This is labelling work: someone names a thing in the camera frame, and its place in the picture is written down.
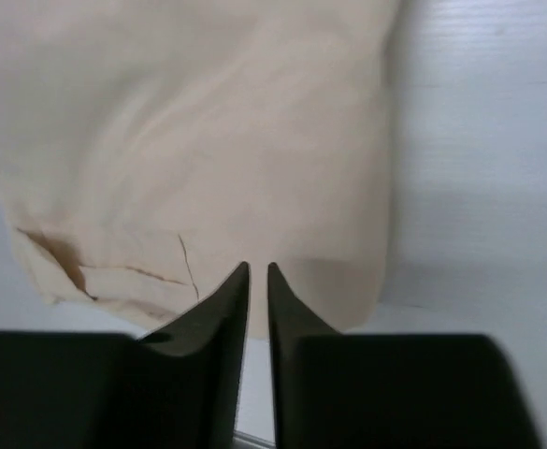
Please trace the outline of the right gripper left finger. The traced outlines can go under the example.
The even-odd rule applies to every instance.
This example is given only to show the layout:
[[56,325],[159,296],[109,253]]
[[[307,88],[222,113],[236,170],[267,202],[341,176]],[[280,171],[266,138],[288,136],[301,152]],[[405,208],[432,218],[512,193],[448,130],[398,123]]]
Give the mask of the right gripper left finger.
[[144,447],[231,447],[249,302],[242,262],[209,297],[142,339]]

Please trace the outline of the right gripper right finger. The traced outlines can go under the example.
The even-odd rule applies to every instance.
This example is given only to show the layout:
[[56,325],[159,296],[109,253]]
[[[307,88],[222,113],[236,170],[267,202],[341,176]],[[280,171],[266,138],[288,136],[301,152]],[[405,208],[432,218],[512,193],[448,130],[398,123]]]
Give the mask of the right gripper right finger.
[[340,334],[297,297],[276,263],[267,268],[267,305],[277,446],[343,448]]

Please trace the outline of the beige trousers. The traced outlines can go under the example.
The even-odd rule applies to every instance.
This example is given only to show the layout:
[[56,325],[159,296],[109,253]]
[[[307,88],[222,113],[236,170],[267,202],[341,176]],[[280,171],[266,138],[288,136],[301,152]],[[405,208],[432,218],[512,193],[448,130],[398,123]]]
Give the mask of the beige trousers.
[[397,1],[0,1],[0,204],[49,303],[155,328],[252,268],[338,330],[383,283]]

